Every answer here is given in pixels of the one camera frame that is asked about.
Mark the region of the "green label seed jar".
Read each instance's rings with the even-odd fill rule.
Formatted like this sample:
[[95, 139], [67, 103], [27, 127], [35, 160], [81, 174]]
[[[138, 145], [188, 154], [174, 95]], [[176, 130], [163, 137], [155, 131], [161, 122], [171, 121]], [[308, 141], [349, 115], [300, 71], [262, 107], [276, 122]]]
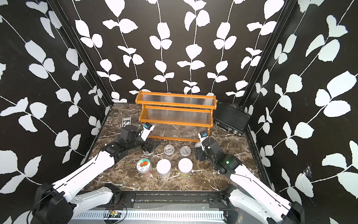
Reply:
[[188, 158], [183, 158], [178, 163], [178, 169], [182, 177], [189, 177], [192, 173], [193, 162]]

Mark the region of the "red tomato seed jar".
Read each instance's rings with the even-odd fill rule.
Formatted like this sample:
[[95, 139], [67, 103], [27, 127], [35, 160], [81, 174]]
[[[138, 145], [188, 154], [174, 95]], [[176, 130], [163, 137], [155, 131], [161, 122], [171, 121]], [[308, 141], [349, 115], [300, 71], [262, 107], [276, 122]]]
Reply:
[[152, 163], [149, 159], [141, 159], [136, 165], [137, 171], [143, 176], [149, 176], [152, 174]]

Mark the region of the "white label seed jar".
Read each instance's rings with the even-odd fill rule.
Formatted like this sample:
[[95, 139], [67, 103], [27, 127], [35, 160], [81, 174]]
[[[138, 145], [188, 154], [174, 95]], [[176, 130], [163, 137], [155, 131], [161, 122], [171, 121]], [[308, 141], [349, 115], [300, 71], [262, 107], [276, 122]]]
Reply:
[[162, 159], [158, 161], [156, 169], [162, 179], [168, 179], [171, 175], [171, 162], [168, 159]]

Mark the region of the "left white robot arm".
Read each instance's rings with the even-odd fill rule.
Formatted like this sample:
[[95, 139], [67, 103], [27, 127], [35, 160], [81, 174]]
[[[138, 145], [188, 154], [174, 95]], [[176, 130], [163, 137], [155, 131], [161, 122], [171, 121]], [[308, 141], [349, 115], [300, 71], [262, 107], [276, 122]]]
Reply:
[[113, 167], [131, 150], [141, 148], [152, 152], [157, 143], [148, 137], [155, 126], [146, 122], [139, 131], [136, 126], [127, 125], [121, 129], [119, 138], [105, 145], [91, 160], [73, 173], [52, 184], [44, 183], [35, 195], [34, 206], [28, 213], [40, 224], [67, 224], [76, 215], [97, 206], [122, 203], [121, 190], [107, 184], [98, 190], [85, 194], [79, 192], [99, 174]]

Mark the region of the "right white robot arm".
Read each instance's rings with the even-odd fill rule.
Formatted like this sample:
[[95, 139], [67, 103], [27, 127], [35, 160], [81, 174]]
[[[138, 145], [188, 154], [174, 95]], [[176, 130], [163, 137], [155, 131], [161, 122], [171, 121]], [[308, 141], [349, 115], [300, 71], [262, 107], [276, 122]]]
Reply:
[[195, 158], [208, 161], [219, 174], [233, 185], [227, 187], [224, 199], [230, 205], [244, 210], [262, 224], [303, 224], [304, 208], [298, 202], [289, 202], [251, 173], [237, 157], [226, 154], [207, 131], [198, 134], [201, 147], [194, 150]]

